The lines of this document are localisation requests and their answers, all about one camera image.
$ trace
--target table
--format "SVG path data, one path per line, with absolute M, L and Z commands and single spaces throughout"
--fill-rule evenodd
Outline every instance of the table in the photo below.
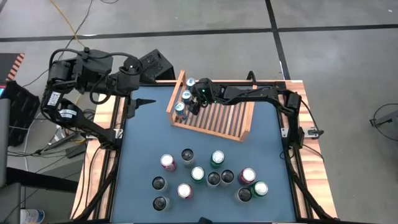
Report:
M 275 80 L 260 80 L 259 82 L 274 82 Z M 176 81 L 159 81 L 159 84 L 164 84 L 164 83 L 175 83 Z M 250 82 L 249 80 L 217 80 L 215 82 L 228 82 L 228 83 L 233 83 L 233 82 Z M 286 88 L 290 89 L 292 91 L 296 91 L 298 94 L 300 94 L 304 100 L 308 104 L 307 96 L 305 93 L 304 89 L 304 84 L 303 81 L 299 80 L 289 80 L 289 81 L 282 81 L 285 82 Z M 96 116 L 95 116 L 95 122 L 99 125 L 101 125 L 104 128 L 108 128 L 110 125 L 110 121 L 112 118 L 112 113 L 113 109 L 116 104 L 116 98 L 112 97 L 108 102 L 106 102 L 103 105 L 99 105 L 96 110 Z M 117 117 L 116 117 L 116 123 L 121 122 L 121 116 L 122 116 L 122 111 L 123 111 L 123 99 L 121 99 L 121 102 L 119 102 L 116 106 L 118 109 Z M 311 128 L 313 126 L 313 122 L 311 119 L 311 116 L 308 113 L 308 110 L 302 105 L 300 109 L 300 125 L 303 128 Z M 314 148 L 318 152 L 320 152 L 320 147 L 319 143 L 317 140 L 314 139 L 306 139 L 304 141 L 304 144 Z M 99 146 L 99 143 L 97 141 L 92 141 L 88 145 L 87 153 L 86 153 L 86 162 L 85 162 L 85 169 L 86 174 L 88 174 L 88 169 L 89 169 L 89 164 L 91 160 L 93 159 L 93 154 L 97 147 Z M 81 211 L 84 209 L 84 204 L 85 204 L 85 196 L 88 194 L 88 201 L 91 200 L 91 198 L 95 195 L 96 191 L 98 190 L 99 182 L 100 182 L 100 177 L 101 173 L 103 170 L 103 164 L 105 163 L 104 160 L 104 151 L 100 151 L 97 153 L 96 157 L 94 158 L 93 161 L 93 168 L 91 170 L 91 179 L 90 179 L 90 188 L 87 190 L 88 186 L 88 175 L 85 175 L 85 184 L 84 184 L 84 189 L 83 189 L 83 198 L 81 200 L 80 206 L 77 208 L 78 201 L 80 198 L 80 194 L 82 193 L 82 187 L 83 187 L 83 176 L 80 177 L 80 183 L 78 187 L 78 191 L 76 192 L 76 198 L 75 198 L 75 203 L 73 206 L 73 211 L 77 208 L 77 212 L 75 217 L 77 217 Z M 306 177 L 306 183 L 309 191 L 312 193 L 312 195 L 315 197 L 315 199 L 318 201 L 318 203 L 323 207 L 323 209 L 329 213 L 331 216 L 336 217 L 336 211 L 334 208 L 333 204 L 333 199 L 331 197 L 331 192 L 329 188 L 329 183 L 328 179 L 326 176 L 326 170 L 325 166 L 323 165 L 322 160 L 314 153 L 312 153 L 309 150 L 306 150 L 305 148 L 300 150 L 300 156 L 302 160 L 302 165 L 304 169 L 304 174 Z M 111 153 L 108 163 L 108 170 L 107 172 L 110 171 L 111 164 L 113 163 L 113 157 L 114 157 L 114 152 Z M 298 196 L 298 202 L 299 202 L 299 208 L 300 208 L 300 213 L 301 217 L 305 218 L 305 206 L 304 206 L 304 201 L 302 194 L 300 191 L 297 189 L 297 196 Z M 103 199 L 101 201 L 100 209 L 99 209 L 99 214 L 97 218 L 109 218 L 110 213 L 109 210 L 107 212 L 107 204 L 108 202 L 108 197 L 109 197 L 109 188 L 103 195 Z

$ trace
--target gray floor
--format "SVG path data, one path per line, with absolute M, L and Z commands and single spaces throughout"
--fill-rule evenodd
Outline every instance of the gray floor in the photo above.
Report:
M 396 1 L 272 0 L 278 27 L 353 26 L 398 24 Z M 76 28 L 90 0 L 56 0 Z M 120 0 L 104 4 L 94 0 L 79 34 L 115 34 L 167 30 L 270 28 L 263 0 Z M 8 0 L 0 13 L 0 37 L 70 35 L 71 31 L 48 0 Z M 398 219 L 398 144 L 370 127 L 368 119 L 385 103 L 396 103 L 397 29 L 281 33 L 292 79 L 304 80 L 315 119 L 325 130 L 320 140 L 338 216 L 343 220 L 395 223 Z M 128 52 L 138 57 L 159 49 L 175 66 L 196 78 L 245 78 L 253 70 L 261 79 L 282 79 L 271 33 L 224 34 L 82 40 L 93 49 Z M 24 52 L 17 82 L 29 83 L 46 69 L 50 54 L 67 41 L 0 43 L 0 52 Z M 74 42 L 71 48 L 81 49 Z M 114 68 L 123 58 L 115 58 Z M 41 95 L 46 77 L 29 87 Z M 88 100 L 82 108 L 92 108 Z M 387 108 L 386 111 L 398 109 Z M 36 122 L 27 151 L 51 138 L 52 124 Z M 383 131 L 395 138 L 391 130 Z M 50 161 L 30 159 L 37 170 Z M 74 173 L 70 161 L 55 170 Z M 24 161 L 9 159 L 9 166 L 25 168 Z M 48 222 L 65 220 L 73 200 L 42 191 L 34 200 L 44 208 Z M 47 201 L 63 201 L 51 210 Z

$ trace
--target wooden crate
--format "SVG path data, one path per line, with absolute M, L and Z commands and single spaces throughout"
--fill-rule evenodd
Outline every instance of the wooden crate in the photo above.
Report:
M 182 101 L 182 92 L 186 88 L 185 71 L 181 70 L 166 109 L 171 125 L 235 141 L 243 142 L 245 140 L 250 132 L 254 102 L 238 103 L 231 106 L 213 103 L 206 108 L 200 108 L 197 116 L 185 109 L 188 118 L 182 121 L 175 113 L 174 104 Z

